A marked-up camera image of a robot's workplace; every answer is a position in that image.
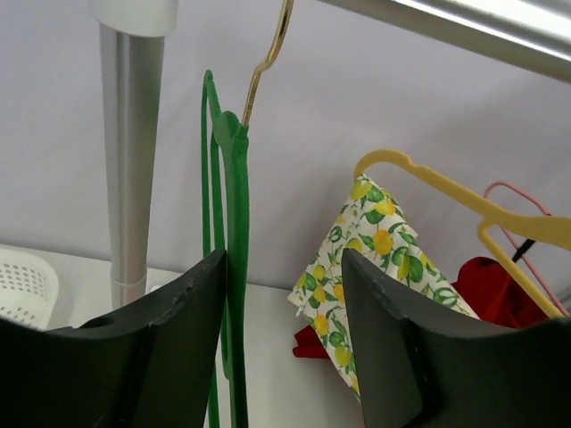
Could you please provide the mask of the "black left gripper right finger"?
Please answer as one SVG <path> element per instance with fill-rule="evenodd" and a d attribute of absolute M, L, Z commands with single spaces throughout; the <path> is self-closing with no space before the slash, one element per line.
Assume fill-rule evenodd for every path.
<path fill-rule="evenodd" d="M 460 314 L 342 256 L 367 427 L 567 427 L 570 321 L 510 329 Z"/>

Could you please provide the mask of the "yellow hanger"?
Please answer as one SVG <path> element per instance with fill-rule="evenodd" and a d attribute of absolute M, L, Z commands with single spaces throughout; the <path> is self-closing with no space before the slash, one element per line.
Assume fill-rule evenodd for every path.
<path fill-rule="evenodd" d="M 477 227 L 479 241 L 548 317 L 554 318 L 564 315 L 564 311 L 559 309 L 544 292 L 540 291 L 524 271 L 491 238 L 489 228 L 501 226 L 516 235 L 568 251 L 570 249 L 569 218 L 558 216 L 532 217 L 505 210 L 439 172 L 414 163 L 409 155 L 395 150 L 383 149 L 365 154 L 356 164 L 353 175 L 358 177 L 364 174 L 367 168 L 381 162 L 398 166 L 460 205 L 479 214 L 482 217 L 482 221 Z"/>

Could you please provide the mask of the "green hanger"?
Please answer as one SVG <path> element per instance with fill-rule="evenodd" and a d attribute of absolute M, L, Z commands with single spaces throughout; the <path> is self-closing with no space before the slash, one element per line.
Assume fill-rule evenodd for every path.
<path fill-rule="evenodd" d="M 293 1 L 281 5 L 265 59 L 252 74 L 243 116 L 223 111 L 212 72 L 203 76 L 201 101 L 201 186 L 203 255 L 225 250 L 227 297 L 220 329 L 222 367 L 229 384 L 230 421 L 249 425 L 244 357 L 244 307 L 250 239 L 247 153 L 249 124 L 261 75 L 276 61 L 286 38 Z"/>

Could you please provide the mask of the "lemon print skirt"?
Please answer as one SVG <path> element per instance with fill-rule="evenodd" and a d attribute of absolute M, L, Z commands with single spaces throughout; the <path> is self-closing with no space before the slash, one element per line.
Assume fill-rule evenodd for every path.
<path fill-rule="evenodd" d="M 335 370 L 360 394 L 343 294 L 343 250 L 353 249 L 390 277 L 463 315 L 476 313 L 417 243 L 417 232 L 383 187 L 364 174 L 288 296 L 324 346 Z"/>

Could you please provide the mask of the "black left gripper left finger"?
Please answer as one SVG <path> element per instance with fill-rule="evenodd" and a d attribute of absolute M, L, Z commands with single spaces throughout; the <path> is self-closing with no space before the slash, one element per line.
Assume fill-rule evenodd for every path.
<path fill-rule="evenodd" d="M 1 318 L 4 427 L 201 427 L 226 298 L 227 254 L 85 324 Z"/>

